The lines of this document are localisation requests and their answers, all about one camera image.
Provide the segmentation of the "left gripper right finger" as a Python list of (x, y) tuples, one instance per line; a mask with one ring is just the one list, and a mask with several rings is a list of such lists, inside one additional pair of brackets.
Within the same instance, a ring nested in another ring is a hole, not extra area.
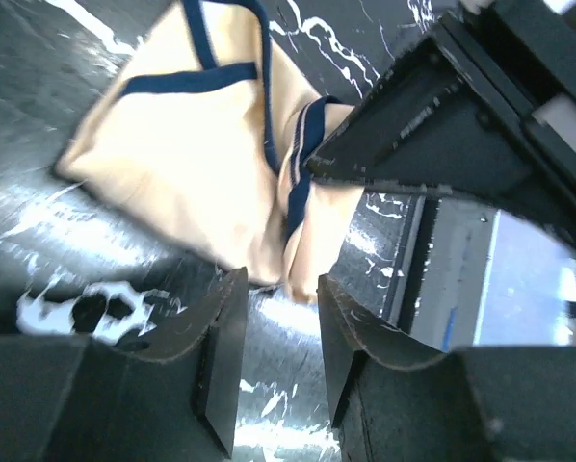
[(318, 282), (330, 421), (346, 461), (576, 461), (576, 346), (441, 352)]

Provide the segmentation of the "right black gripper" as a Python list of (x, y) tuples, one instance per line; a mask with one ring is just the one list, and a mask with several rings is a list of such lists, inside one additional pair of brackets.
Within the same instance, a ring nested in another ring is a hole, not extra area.
[(528, 138), (576, 144), (576, 30), (543, 1), (460, 1), (307, 160), (320, 183), (470, 199), (576, 250), (576, 192)]

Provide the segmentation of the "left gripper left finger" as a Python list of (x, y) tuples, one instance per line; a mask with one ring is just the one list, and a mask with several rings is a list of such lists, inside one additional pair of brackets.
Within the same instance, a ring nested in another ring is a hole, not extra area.
[(0, 336), (0, 461), (223, 461), (248, 318), (235, 269), (141, 339)]

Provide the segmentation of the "beige navy-trimmed underwear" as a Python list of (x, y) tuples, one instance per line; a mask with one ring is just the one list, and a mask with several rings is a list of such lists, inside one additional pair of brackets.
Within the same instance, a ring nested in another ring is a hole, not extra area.
[(56, 170), (163, 237), (317, 299), (362, 196), (307, 158), (350, 107), (273, 41), (256, 1), (176, 1), (79, 125)]

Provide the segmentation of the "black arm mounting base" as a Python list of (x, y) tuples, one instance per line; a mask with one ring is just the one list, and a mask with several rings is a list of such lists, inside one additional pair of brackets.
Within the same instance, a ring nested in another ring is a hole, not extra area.
[(387, 289), (382, 317), (409, 334), (416, 315), (426, 261), (439, 208), (438, 199), (411, 196), (397, 244), (394, 275)]

